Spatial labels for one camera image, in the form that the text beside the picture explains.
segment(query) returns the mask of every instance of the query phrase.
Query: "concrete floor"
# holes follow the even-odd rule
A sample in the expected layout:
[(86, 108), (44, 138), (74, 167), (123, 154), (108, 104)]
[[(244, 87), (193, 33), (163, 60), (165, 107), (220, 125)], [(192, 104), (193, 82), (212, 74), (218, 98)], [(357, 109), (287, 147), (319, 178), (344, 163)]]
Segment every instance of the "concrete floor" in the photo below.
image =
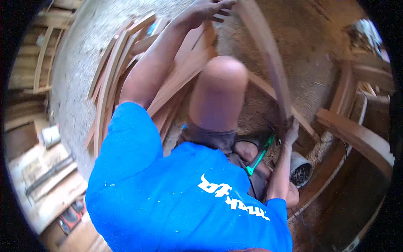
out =
[[(84, 147), (95, 117), (95, 106), (86, 97), (98, 65), (100, 50), (128, 18), (139, 19), (154, 11), (157, 17), (172, 19), (190, 2), (86, 0), (77, 11), (76, 21), (64, 35), (53, 68), (50, 111), (54, 113), (50, 121), (60, 125), (62, 143), (74, 154), (85, 179), (89, 178), (95, 160)], [(328, 107), (333, 98), (337, 79), (336, 59), (353, 58), (348, 36), (341, 30), (364, 17), (364, 13), (354, 1), (257, 0), (257, 3), (277, 41), (288, 77), (292, 104), (315, 127), (317, 109)], [(216, 49), (219, 54), (239, 59), (249, 70), (268, 80), (261, 56), (240, 18), (233, 13), (225, 18), (225, 23), (216, 24), (215, 27), (218, 31)], [(170, 153), (180, 127), (186, 121), (188, 98), (168, 133), (164, 143), (165, 155)], [(276, 118), (274, 105), (267, 95), (249, 85), (237, 131), (250, 133), (266, 128)], [(314, 164), (319, 162), (324, 147), (328, 145), (322, 143), (316, 146), (308, 159)], [(278, 149), (272, 148), (265, 161), (276, 160), (277, 154)]]

